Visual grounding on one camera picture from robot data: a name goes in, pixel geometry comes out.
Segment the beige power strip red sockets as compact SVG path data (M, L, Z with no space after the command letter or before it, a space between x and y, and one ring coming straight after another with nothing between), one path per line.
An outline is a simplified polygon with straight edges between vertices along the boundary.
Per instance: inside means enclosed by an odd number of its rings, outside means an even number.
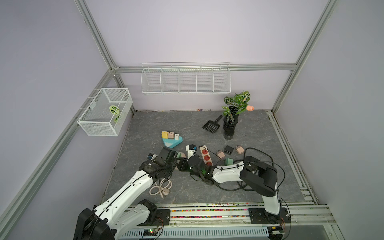
M199 147L199 149L201 151L202 159L203 159L204 163L207 166L212 166L213 162L212 162L212 158L211 158L210 152L207 149L207 146L203 145L203 146Z

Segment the pink USB charger plug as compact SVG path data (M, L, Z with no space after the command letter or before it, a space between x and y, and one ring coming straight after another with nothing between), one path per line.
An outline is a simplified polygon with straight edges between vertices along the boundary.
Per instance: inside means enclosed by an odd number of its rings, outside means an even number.
M221 160L224 159L226 157L225 153L223 151L218 151L216 153L216 155L218 156L218 158L220 158Z
M242 146L236 146L235 150L239 155L241 155L245 152L245 150Z

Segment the green USB charger plug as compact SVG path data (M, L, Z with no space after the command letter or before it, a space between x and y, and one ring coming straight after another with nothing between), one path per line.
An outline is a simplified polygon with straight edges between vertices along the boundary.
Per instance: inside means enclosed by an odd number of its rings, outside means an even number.
M234 164L234 160L233 159L226 158L226 160L225 160L225 165L226 166L233 165L233 164Z

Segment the black USB charger plug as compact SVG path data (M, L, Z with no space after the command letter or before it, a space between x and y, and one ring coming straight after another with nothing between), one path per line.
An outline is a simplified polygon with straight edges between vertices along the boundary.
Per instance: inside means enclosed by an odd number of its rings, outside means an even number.
M225 146L224 148L224 153L228 154L228 155L231 155L234 151L234 148L231 147L231 146Z

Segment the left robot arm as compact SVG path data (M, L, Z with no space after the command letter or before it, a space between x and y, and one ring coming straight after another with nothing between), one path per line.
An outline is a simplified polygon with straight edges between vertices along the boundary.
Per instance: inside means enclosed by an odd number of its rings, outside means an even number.
M169 179L177 165L179 153L164 147L159 155L143 162L133 177L112 197L78 216L74 240L117 240L135 226L148 220L157 207L143 201L132 211L127 208L156 181Z

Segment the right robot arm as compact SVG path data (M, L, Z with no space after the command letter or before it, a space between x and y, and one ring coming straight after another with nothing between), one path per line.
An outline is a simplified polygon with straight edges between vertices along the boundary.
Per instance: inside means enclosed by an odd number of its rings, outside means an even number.
M189 172L208 185L226 182L243 182L251 190L262 196L265 213L280 214L281 201L278 197L278 171L269 162L262 162L247 156L243 161L229 166L208 166L199 156L178 158L177 167L181 172Z

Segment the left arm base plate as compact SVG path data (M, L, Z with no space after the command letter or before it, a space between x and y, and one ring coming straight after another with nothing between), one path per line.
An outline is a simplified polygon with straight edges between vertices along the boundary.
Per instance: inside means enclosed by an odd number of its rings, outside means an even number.
M154 212L150 212L148 219L139 224L139 226L168 226L171 219L171 210L169 209L157 209Z

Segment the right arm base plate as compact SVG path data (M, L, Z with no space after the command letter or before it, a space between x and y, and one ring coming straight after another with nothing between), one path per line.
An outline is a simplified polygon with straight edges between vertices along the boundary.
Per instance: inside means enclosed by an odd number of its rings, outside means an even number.
M291 223L291 215L287 208L281 208L278 215L267 213L264 208L249 208L252 224L282 225Z

